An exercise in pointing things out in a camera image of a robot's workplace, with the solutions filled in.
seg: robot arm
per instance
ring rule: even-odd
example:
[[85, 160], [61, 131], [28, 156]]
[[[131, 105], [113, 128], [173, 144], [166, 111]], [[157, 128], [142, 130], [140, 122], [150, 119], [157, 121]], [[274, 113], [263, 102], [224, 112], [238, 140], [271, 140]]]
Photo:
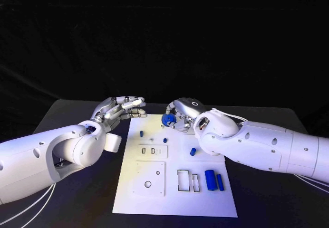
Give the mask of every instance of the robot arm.
[[[142, 97], [108, 98], [91, 120], [0, 144], [0, 204], [22, 199], [91, 166], [121, 138], [107, 133], [121, 119], [146, 117]], [[54, 156], [61, 158], [55, 165]]]
[[188, 118], [206, 153], [222, 154], [256, 169], [300, 174], [329, 182], [329, 139], [244, 118], [243, 123], [237, 123], [228, 115], [212, 108]]

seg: hole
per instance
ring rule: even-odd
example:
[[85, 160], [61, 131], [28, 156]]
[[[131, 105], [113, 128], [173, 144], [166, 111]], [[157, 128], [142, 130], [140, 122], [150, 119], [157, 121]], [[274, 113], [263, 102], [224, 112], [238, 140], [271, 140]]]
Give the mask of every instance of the hole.
[[152, 182], [147, 181], [144, 185], [146, 185], [146, 187], [149, 188], [149, 187], [152, 186]]
[[273, 145], [276, 145], [277, 144], [277, 139], [273, 139]]
[[33, 154], [35, 154], [36, 158], [41, 157], [41, 150], [38, 148], [33, 150]]

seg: blue cylinder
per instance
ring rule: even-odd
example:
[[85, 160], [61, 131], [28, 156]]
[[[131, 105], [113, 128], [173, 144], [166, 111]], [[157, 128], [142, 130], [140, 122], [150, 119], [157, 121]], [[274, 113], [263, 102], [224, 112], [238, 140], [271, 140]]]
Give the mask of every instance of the blue cylinder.
[[192, 148], [192, 150], [191, 150], [191, 156], [194, 156], [194, 155], [195, 155], [195, 152], [196, 152], [196, 149], [195, 149], [195, 148]]
[[209, 191], [215, 191], [218, 189], [217, 177], [214, 170], [205, 171], [205, 180], [206, 180], [206, 187]]
[[218, 174], [217, 177], [218, 177], [218, 186], [219, 186], [219, 190], [224, 191], [224, 185], [222, 185], [221, 174]]

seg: black curtain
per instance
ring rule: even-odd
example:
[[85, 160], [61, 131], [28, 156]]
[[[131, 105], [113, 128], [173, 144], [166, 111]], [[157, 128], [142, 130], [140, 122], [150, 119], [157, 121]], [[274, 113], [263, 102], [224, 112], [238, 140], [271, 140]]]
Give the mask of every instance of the black curtain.
[[328, 3], [9, 3], [2, 139], [30, 134], [56, 99], [195, 97], [208, 105], [292, 108], [305, 123], [328, 110]]

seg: black background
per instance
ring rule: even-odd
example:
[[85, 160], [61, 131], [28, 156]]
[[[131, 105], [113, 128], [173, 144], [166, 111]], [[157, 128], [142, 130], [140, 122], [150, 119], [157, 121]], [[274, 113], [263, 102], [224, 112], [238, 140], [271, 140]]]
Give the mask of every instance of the black background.
[[328, 129], [328, 2], [3, 1], [0, 140], [59, 98], [292, 108]]

